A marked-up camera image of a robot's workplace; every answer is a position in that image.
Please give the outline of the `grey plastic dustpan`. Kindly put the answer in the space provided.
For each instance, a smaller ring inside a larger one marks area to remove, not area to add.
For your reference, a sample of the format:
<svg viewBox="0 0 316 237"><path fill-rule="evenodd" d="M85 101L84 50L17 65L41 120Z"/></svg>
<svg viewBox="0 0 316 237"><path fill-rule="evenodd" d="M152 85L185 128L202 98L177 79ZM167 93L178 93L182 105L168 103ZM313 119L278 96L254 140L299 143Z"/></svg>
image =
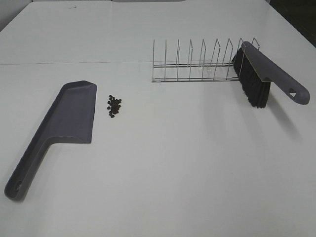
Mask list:
<svg viewBox="0 0 316 237"><path fill-rule="evenodd" d="M96 94L97 85L85 80L62 86L4 188L8 199L25 198L51 145L91 143Z"/></svg>

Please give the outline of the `grey hand brush black bristles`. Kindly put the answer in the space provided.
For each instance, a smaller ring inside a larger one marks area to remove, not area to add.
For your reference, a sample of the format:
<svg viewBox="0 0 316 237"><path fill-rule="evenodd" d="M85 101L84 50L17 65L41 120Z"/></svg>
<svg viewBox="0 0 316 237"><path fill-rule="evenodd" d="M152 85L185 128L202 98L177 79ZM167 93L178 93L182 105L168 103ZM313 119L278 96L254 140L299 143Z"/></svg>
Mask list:
<svg viewBox="0 0 316 237"><path fill-rule="evenodd" d="M294 102L300 105L309 103L309 91L250 42L241 43L232 62L251 106L266 107L271 83L279 87Z"/></svg>

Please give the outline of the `pile of coffee beans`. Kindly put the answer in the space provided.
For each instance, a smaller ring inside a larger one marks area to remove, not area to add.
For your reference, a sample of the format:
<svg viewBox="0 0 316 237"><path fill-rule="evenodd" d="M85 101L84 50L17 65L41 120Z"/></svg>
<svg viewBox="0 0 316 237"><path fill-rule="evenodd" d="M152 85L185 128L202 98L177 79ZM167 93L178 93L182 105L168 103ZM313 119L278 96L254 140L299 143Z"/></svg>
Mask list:
<svg viewBox="0 0 316 237"><path fill-rule="evenodd" d="M109 95L109 100L108 100L108 107L107 110L109 111L109 116L111 118L114 118L115 115L119 113L119 110L121 108L121 99L117 99L113 95Z"/></svg>

